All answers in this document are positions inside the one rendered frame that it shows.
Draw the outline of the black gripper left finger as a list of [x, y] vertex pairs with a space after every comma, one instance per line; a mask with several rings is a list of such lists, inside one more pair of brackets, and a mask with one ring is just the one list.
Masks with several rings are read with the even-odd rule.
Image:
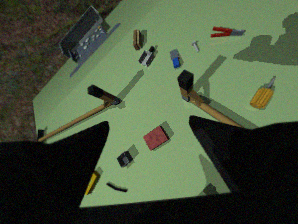
[[0, 175], [30, 174], [52, 210], [79, 207], [109, 129], [103, 121], [51, 144], [0, 142]]

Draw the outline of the blue-handled knife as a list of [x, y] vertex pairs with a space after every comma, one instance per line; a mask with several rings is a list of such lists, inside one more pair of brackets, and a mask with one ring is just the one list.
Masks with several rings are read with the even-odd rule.
[[178, 51], [177, 49], [170, 51], [171, 60], [173, 60], [174, 68], [180, 67], [179, 60], [178, 60]]

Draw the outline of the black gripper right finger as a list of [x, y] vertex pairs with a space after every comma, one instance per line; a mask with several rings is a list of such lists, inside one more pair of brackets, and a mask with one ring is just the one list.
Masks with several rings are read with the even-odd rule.
[[258, 189], [281, 143], [298, 139], [298, 121], [251, 130], [191, 115], [189, 125], [231, 193]]

